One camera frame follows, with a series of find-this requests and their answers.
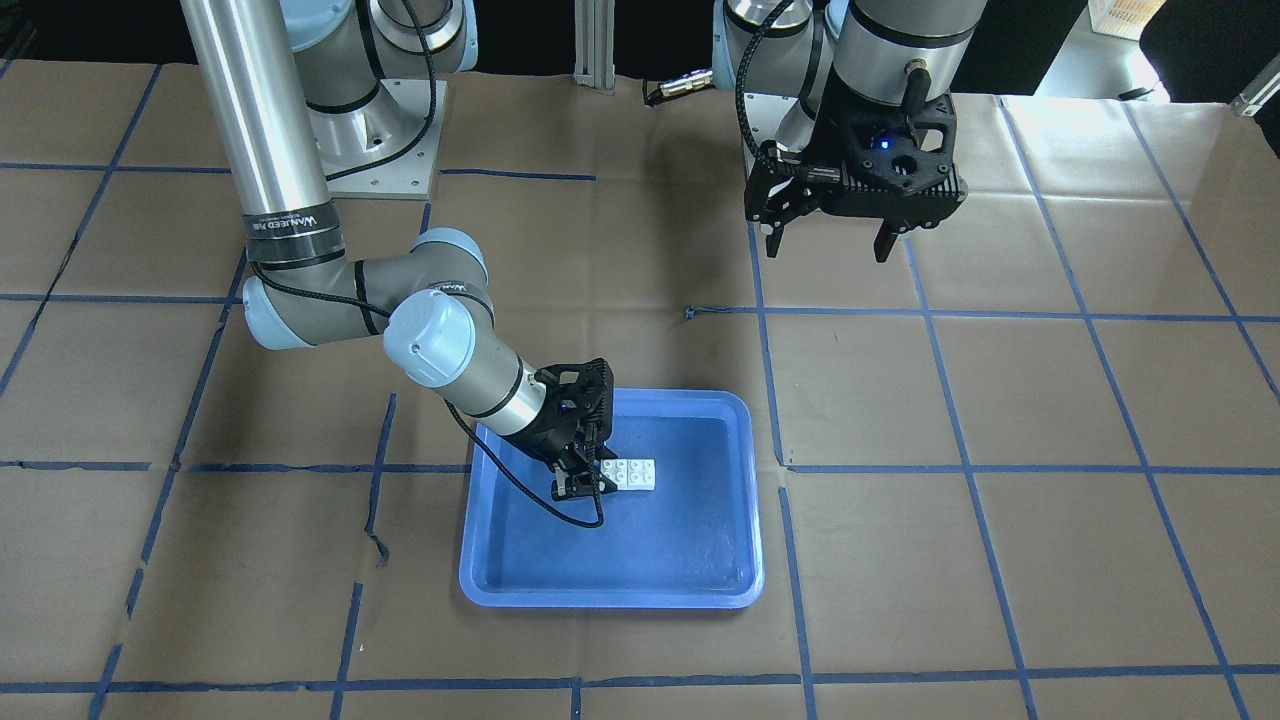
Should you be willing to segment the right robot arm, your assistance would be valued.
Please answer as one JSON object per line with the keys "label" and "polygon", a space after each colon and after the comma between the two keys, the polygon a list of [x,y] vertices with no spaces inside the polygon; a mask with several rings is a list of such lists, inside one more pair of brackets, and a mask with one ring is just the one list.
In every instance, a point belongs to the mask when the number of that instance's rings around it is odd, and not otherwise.
{"label": "right robot arm", "polygon": [[378,337],[387,356],[553,475],[557,500],[617,486],[603,359],[534,368],[497,333],[468,234],[435,228],[401,255],[347,252],[332,183],[404,160],[440,114],[436,77],[474,63],[456,1],[184,1],[242,205],[242,301],[265,348]]}

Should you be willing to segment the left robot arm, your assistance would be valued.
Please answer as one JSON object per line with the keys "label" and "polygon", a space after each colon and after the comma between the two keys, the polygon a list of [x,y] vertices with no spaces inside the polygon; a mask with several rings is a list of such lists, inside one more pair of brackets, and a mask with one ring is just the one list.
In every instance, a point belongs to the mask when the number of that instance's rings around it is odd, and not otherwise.
{"label": "left robot arm", "polygon": [[712,78],[733,94],[745,217],[774,258],[814,211],[879,222],[876,260],[966,200],[950,85],[983,1],[718,1]]}

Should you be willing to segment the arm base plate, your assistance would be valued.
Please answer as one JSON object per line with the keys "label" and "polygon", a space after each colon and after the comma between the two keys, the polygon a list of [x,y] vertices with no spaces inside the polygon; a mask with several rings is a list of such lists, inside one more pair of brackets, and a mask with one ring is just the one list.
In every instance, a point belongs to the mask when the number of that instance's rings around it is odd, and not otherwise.
{"label": "arm base plate", "polygon": [[384,79],[346,113],[308,110],[326,187],[335,199],[426,201],[433,193],[448,83]]}

